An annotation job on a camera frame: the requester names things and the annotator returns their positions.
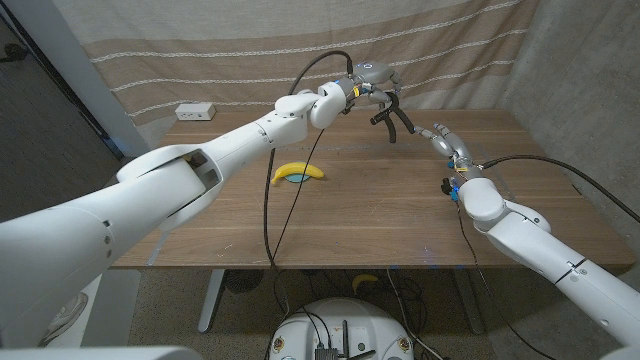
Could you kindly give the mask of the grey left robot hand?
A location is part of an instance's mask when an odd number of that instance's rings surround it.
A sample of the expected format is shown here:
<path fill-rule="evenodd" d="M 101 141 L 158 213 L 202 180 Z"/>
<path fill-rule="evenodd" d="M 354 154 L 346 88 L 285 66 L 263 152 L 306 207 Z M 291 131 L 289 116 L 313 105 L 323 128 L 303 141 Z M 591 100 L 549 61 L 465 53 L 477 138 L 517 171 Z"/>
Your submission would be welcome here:
<path fill-rule="evenodd" d="M 371 103 L 384 105 L 391 102 L 391 96 L 379 88 L 381 84 L 391 82 L 395 94 L 402 88 L 400 74 L 391 66 L 376 61 L 357 64 L 350 80 L 352 86 L 347 95 L 349 101 L 366 96 Z"/>

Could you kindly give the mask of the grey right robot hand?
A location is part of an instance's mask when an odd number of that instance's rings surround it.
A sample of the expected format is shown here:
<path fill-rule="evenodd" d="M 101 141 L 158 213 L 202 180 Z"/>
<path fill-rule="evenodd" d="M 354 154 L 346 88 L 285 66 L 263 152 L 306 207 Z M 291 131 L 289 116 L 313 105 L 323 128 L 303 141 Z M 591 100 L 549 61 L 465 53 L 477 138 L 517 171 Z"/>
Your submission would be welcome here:
<path fill-rule="evenodd" d="M 462 139 L 444 124 L 435 123 L 433 129 L 415 125 L 417 134 L 429 140 L 433 148 L 452 163 L 451 168 L 463 179 L 481 178 L 481 170 L 473 164 L 471 152 Z"/>

